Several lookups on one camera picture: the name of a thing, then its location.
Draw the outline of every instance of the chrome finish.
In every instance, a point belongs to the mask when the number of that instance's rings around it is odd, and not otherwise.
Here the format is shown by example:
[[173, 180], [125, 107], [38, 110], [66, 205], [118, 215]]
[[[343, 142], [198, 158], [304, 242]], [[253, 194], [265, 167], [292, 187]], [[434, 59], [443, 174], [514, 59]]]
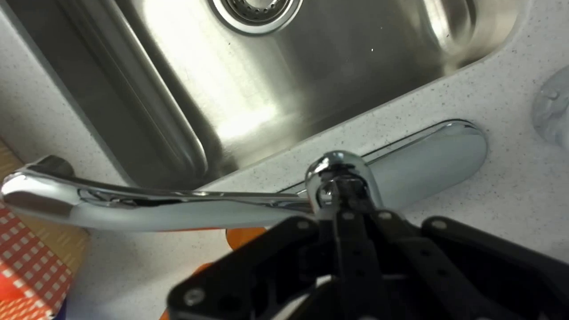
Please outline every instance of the chrome finish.
[[7, 176], [0, 194], [20, 214], [100, 230], [191, 230], [272, 226], [292, 215], [327, 219], [342, 183], [356, 183], [377, 210], [402, 208], [475, 174], [488, 155], [486, 135], [468, 121], [447, 121], [367, 155], [327, 153], [306, 174], [308, 192], [239, 194], [139, 190], [73, 176], [73, 167], [47, 157]]
[[306, 171], [306, 196], [319, 219], [333, 219], [342, 205], [342, 187], [358, 185], [375, 210], [383, 210], [375, 178], [367, 164], [354, 153], [331, 151]]
[[295, 194], [137, 190], [55, 174], [63, 158], [43, 158], [6, 178], [2, 198], [22, 214], [98, 230], [189, 230], [269, 226], [299, 208]]
[[303, 0], [212, 0], [217, 14], [235, 30], [263, 36], [285, 29]]
[[[406, 210], [472, 178], [484, 166], [489, 144], [470, 121], [445, 121], [363, 155], [390, 210]], [[285, 194], [304, 194], [301, 182]]]

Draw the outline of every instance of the drain strainer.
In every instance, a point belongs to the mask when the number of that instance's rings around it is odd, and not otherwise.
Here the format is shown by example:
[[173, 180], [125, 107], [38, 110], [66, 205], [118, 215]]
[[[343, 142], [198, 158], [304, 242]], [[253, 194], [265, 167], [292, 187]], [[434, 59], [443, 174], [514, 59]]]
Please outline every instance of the drain strainer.
[[244, 34], [271, 34], [287, 27], [303, 0], [214, 0], [219, 16]]

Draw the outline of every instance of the sink basin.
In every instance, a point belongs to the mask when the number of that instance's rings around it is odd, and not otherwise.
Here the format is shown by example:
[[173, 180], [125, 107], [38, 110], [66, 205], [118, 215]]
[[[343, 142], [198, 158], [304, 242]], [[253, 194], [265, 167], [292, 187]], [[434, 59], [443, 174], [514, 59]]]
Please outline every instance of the sink basin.
[[194, 189], [493, 54], [520, 0], [11, 0], [134, 185]]

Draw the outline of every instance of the white countertop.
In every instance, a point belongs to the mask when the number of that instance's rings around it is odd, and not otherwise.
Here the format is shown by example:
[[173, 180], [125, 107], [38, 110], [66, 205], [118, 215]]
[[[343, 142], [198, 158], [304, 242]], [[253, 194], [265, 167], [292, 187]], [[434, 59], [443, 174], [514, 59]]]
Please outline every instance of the white countertop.
[[[530, 121], [541, 84], [569, 64], [569, 2], [523, 2], [518, 30], [498, 54], [212, 189], [279, 190], [299, 182], [324, 151], [368, 153], [443, 119], [470, 119], [488, 130], [488, 164], [463, 185], [404, 214], [411, 221], [454, 217], [569, 262], [569, 153], [546, 146]], [[57, 91], [4, 14], [0, 29], [0, 137], [27, 160], [55, 153], [70, 158], [82, 176], [121, 182], [70, 98]], [[221, 231], [98, 231], [70, 299], [70, 318], [159, 318], [169, 288], [226, 251]]]

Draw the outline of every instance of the chrome faucet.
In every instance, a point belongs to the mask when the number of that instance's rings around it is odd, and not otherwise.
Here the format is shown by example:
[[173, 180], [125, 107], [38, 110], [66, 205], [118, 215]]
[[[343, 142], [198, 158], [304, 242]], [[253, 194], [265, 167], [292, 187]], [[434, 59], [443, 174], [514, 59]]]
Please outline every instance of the chrome faucet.
[[271, 226], [290, 215], [327, 219], [340, 205], [343, 183], [358, 182], [381, 206], [375, 180], [365, 162], [331, 151], [306, 173], [303, 194], [244, 194], [201, 190], [143, 190], [75, 178], [73, 167], [47, 157], [7, 176], [4, 201], [15, 210], [55, 222], [96, 230], [164, 231], [194, 228]]
[[272, 226], [292, 215], [331, 219], [342, 201], [402, 210], [468, 180], [486, 155], [484, 130], [454, 119], [361, 158], [347, 151], [326, 153], [310, 166], [304, 183], [285, 194], [103, 185], [75, 178], [66, 160], [47, 157], [7, 176], [0, 196], [20, 214], [96, 230]]

